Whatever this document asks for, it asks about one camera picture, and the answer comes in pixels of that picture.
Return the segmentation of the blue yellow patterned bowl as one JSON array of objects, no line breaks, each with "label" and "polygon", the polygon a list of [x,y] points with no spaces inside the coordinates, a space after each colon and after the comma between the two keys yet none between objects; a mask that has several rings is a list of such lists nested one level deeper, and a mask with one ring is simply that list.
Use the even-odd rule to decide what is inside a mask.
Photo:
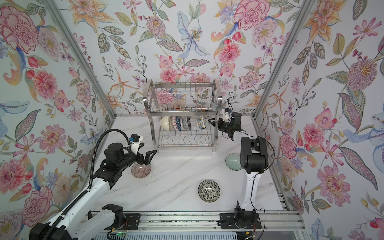
[{"label": "blue yellow patterned bowl", "polygon": [[203,116],[199,116],[197,118],[197,126],[199,127],[200,130],[205,131],[206,130],[206,124],[205,124],[205,119]]}]

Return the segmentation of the dark petal pattern bowl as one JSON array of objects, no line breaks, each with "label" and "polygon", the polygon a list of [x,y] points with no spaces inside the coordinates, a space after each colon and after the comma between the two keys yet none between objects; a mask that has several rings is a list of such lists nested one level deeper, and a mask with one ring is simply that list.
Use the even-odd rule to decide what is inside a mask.
[{"label": "dark petal pattern bowl", "polygon": [[191,124],[191,119],[189,116],[184,116],[182,118],[182,125],[183,125],[183,128],[186,130],[186,131],[191,131],[192,130],[192,124]]}]

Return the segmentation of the stainless steel dish rack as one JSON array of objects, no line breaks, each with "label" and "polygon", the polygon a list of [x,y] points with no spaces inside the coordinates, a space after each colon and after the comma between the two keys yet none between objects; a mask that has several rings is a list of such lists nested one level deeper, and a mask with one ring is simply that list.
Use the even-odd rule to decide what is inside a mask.
[{"label": "stainless steel dish rack", "polygon": [[[211,148],[218,146],[219,131],[209,124],[209,118],[219,118],[223,105],[223,93],[217,79],[209,83],[155,83],[149,81],[144,91],[144,106],[150,121],[151,136],[157,150],[172,148]],[[160,120],[165,116],[184,116],[191,119],[192,130],[164,131]],[[197,126],[197,118],[203,116],[206,130]]]}]

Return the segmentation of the blue geometric red bowl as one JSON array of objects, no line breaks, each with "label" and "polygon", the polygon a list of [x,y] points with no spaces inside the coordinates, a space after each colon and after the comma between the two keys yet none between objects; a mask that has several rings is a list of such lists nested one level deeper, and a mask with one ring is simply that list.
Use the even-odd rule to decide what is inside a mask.
[{"label": "blue geometric red bowl", "polygon": [[178,116],[172,116],[170,117],[170,124],[171,124],[171,131],[181,131],[182,130],[182,124],[181,120]]}]

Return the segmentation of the cream white bowl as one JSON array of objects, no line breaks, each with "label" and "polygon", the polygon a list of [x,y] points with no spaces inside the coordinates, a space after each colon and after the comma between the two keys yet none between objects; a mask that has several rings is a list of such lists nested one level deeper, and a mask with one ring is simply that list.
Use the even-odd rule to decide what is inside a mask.
[{"label": "cream white bowl", "polygon": [[164,131],[170,131],[170,117],[162,117],[160,120],[160,126]]}]

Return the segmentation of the pale green bowl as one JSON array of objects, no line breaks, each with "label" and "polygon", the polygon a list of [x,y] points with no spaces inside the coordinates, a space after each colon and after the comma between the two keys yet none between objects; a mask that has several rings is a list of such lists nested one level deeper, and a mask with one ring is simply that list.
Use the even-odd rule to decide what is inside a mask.
[{"label": "pale green bowl", "polygon": [[229,169],[233,171],[240,171],[242,169],[240,155],[238,154],[229,154],[226,157],[226,165]]}]

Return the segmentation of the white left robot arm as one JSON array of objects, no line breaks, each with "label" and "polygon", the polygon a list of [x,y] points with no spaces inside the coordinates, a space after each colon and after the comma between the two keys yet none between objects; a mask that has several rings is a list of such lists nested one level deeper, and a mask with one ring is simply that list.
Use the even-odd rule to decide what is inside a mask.
[{"label": "white left robot arm", "polygon": [[115,204],[102,207],[94,217],[82,223],[83,217],[106,195],[131,165],[149,165],[156,150],[139,153],[142,143],[124,147],[121,143],[110,144],[104,151],[105,159],[93,174],[89,186],[78,194],[69,205],[47,223],[36,224],[30,231],[31,240],[91,240],[104,229],[125,227],[129,218],[124,208]]}]

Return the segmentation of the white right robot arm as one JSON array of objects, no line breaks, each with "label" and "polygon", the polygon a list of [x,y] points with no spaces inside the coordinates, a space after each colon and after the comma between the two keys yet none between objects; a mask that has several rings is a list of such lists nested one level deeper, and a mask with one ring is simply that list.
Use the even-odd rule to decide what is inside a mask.
[{"label": "white right robot arm", "polygon": [[242,129],[242,114],[229,112],[229,109],[224,110],[222,118],[211,118],[208,122],[221,133],[227,134],[231,141],[239,141],[241,144],[239,161],[240,169],[245,171],[245,178],[232,222],[253,224],[257,220],[255,197],[258,183],[262,174],[270,167],[267,148],[269,142],[265,138],[247,134]]}]

